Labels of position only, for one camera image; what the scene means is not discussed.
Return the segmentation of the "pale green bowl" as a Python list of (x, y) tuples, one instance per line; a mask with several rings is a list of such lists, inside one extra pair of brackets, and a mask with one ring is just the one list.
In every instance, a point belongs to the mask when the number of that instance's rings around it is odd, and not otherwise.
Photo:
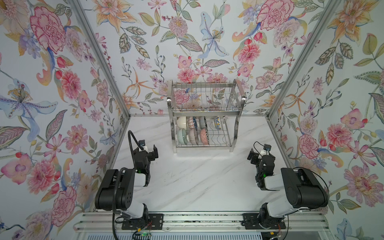
[(189, 142), (187, 131), (185, 129), (179, 129), (177, 132), (177, 139), (180, 145), (187, 145)]

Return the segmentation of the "cream white bowl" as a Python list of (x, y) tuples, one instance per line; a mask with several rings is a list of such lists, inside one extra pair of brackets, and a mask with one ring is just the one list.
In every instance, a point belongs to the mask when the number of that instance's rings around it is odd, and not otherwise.
[(188, 129), (188, 124), (187, 123), (188, 123), (187, 117), (185, 117), (185, 116), (178, 117), (178, 119), (177, 119), (177, 127), (179, 129), (187, 130)]

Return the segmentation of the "pink striped bowl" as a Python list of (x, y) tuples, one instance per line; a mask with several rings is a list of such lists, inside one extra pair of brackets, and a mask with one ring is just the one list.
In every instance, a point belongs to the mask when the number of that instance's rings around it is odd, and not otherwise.
[(192, 145), (198, 145), (199, 144), (199, 133), (197, 130), (195, 129), (191, 129), (189, 131), (189, 142), (192, 144)]

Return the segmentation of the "black white floral bowl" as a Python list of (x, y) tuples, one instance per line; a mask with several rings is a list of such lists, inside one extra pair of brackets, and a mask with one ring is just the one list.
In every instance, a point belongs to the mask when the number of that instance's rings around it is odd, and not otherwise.
[(200, 131), (200, 141), (203, 143), (204, 146), (209, 146), (210, 145), (210, 142), (209, 142), (209, 134), (207, 132), (207, 129), (204, 128)]

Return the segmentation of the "dark petal pattern bowl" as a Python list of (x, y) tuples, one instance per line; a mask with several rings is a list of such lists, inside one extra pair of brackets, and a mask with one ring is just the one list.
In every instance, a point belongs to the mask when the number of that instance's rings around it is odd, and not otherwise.
[(200, 124), (201, 130), (203, 130), (203, 129), (207, 130), (208, 129), (206, 117), (204, 117), (204, 116), (199, 117), (199, 124)]

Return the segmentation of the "stainless steel dish rack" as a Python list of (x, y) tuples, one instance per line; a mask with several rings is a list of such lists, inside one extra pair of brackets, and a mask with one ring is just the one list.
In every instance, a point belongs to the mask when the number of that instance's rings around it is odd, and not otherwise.
[[(238, 140), (240, 118), (246, 103), (246, 93), (240, 80), (214, 83), (175, 83), (168, 81), (167, 108), (171, 124), (173, 152), (181, 148), (228, 149), (233, 152)], [(199, 117), (207, 119), (209, 146), (199, 144), (180, 145), (177, 139), (178, 117), (196, 117), (200, 135)], [(214, 119), (220, 116), (222, 130), (214, 126)]]

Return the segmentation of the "blue yellow patterned bowl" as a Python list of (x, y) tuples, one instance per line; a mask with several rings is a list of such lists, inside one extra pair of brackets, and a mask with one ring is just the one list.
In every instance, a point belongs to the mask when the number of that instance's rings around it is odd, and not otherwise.
[(222, 120), (220, 116), (216, 116), (214, 119), (214, 126), (217, 130), (222, 130)]

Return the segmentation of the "blue geometric red bowl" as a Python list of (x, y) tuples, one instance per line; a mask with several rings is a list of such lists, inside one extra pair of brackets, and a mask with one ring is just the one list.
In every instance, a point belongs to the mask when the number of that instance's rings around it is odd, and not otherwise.
[(198, 122), (196, 117), (188, 117), (187, 124), (189, 129), (195, 129), (196, 131), (198, 130)]

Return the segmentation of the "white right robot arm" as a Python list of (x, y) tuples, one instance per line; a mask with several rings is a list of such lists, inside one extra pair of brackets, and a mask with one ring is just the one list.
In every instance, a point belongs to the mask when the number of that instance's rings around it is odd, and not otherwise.
[(262, 191), (279, 194), (277, 199), (260, 208), (258, 221), (261, 225), (278, 223), (289, 214), (323, 208), (328, 204), (328, 193), (311, 170), (281, 168), (279, 174), (274, 174), (276, 158), (266, 149), (261, 152), (250, 150), (247, 159), (256, 167), (257, 186)]

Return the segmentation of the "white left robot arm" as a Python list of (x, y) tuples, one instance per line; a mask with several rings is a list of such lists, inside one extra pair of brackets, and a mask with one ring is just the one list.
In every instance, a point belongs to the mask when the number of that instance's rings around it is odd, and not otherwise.
[(134, 188), (147, 187), (151, 180), (151, 162), (158, 157), (158, 149), (151, 152), (146, 146), (133, 151), (136, 169), (112, 169), (105, 173), (95, 197), (97, 210), (111, 211), (125, 219), (147, 219), (148, 208), (134, 200)]

